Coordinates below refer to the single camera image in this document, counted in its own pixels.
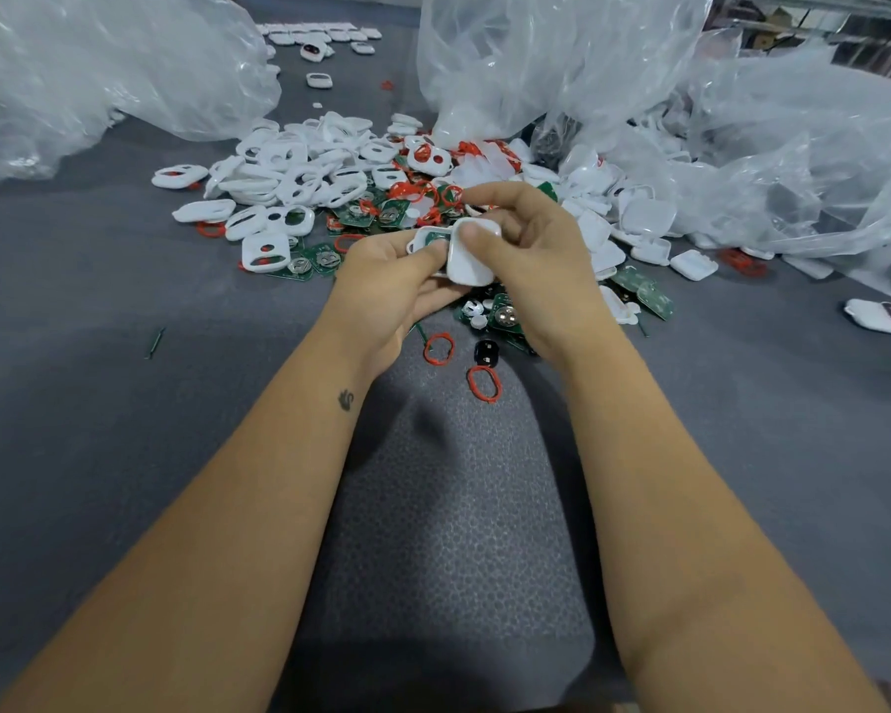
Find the tattoo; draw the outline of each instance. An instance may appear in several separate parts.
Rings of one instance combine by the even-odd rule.
[[[340,406],[344,408],[347,412],[349,412],[349,405],[353,402],[353,393],[349,390],[344,390],[343,393],[340,394]]]

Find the table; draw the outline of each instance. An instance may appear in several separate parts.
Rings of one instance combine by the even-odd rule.
[[[317,68],[331,91],[307,88],[313,67],[280,49],[272,118],[434,120],[416,11],[245,2],[259,22],[384,33],[372,58],[336,46]],[[149,184],[233,146],[129,120],[57,178],[0,186],[0,689],[233,431],[330,291],[238,271],[236,248],[171,219],[194,195]],[[891,336],[839,311],[876,296],[779,261],[762,280],[647,272],[677,315],[626,334],[859,660],[891,679]],[[464,379],[473,335],[448,311],[425,325],[452,333],[455,358],[429,366],[410,335],[370,392],[274,709],[627,695],[557,377],[504,349],[504,395],[487,405]]]

